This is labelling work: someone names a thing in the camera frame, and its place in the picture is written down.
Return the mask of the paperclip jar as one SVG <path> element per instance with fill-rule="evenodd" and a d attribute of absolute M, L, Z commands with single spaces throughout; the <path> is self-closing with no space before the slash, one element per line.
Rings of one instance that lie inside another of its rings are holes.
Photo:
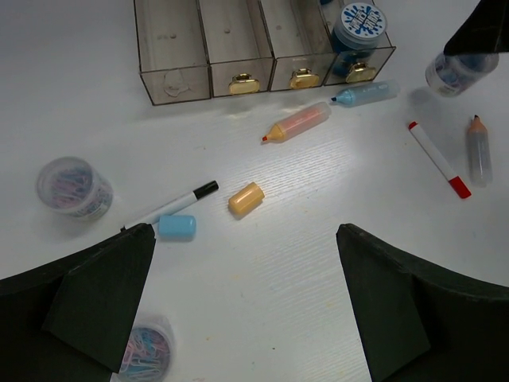
<path fill-rule="evenodd" d="M 46 164 L 37 176 L 36 191 L 52 211 L 82 221 L 99 219 L 114 198 L 110 182 L 77 157 L 57 158 Z"/>
<path fill-rule="evenodd" d="M 499 64 L 499 54 L 446 56 L 440 53 L 427 66 L 425 79 L 438 95 L 455 97 L 492 73 Z"/>

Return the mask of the orange highlighter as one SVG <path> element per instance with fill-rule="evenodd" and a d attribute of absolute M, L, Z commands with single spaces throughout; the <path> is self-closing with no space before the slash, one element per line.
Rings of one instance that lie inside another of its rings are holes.
<path fill-rule="evenodd" d="M 262 143 L 284 142 L 326 121 L 332 110 L 326 102 L 315 103 L 305 107 L 292 115 L 277 121 L 267 134 L 262 137 Z"/>

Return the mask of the red whiteboard marker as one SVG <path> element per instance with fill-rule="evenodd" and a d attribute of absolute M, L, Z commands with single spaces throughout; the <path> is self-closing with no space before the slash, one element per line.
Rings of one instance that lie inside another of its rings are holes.
<path fill-rule="evenodd" d="M 429 156 L 433 164 L 440 170 L 458 197 L 460 199 L 469 198 L 472 195 L 470 189 L 457 172 L 451 167 L 439 149 L 434 145 L 421 125 L 418 122 L 413 121 L 408 125 L 408 130 Z"/>

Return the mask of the clear pencil-shaped highlighter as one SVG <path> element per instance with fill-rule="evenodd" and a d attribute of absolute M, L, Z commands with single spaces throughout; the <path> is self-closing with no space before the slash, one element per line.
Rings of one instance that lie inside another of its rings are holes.
<path fill-rule="evenodd" d="M 492 182 L 492 159 L 488 129 L 480 117 L 474 115 L 466 131 L 468 169 L 472 184 L 486 187 Z"/>

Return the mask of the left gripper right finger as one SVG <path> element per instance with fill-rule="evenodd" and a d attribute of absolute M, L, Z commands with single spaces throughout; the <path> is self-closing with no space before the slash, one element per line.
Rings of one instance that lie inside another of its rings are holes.
<path fill-rule="evenodd" d="M 373 381 L 506 381 L 508 289 L 395 248 L 354 224 L 336 234 Z"/>

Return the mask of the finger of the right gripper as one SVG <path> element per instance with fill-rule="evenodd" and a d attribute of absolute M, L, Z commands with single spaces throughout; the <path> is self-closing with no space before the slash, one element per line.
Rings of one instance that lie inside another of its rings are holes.
<path fill-rule="evenodd" d="M 446 43 L 446 56 L 508 53 L 508 0 L 481 0 Z"/>

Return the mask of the black whiteboard marker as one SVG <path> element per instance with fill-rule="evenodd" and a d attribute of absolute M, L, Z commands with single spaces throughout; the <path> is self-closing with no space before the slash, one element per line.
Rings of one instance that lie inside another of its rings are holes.
<path fill-rule="evenodd" d="M 173 215 L 176 212 L 180 212 L 218 190 L 219 184 L 217 181 L 210 181 L 209 183 L 154 209 L 146 215 L 132 220 L 128 224 L 124 224 L 120 228 L 120 231 L 123 232 L 138 224 L 156 224 L 162 216 Z"/>

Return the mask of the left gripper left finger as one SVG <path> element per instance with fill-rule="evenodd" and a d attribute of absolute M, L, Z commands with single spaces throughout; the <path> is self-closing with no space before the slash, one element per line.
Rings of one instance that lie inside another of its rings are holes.
<path fill-rule="evenodd" d="M 3 381 L 109 381 L 119 372 L 156 244 L 138 224 L 1 281 Z"/>

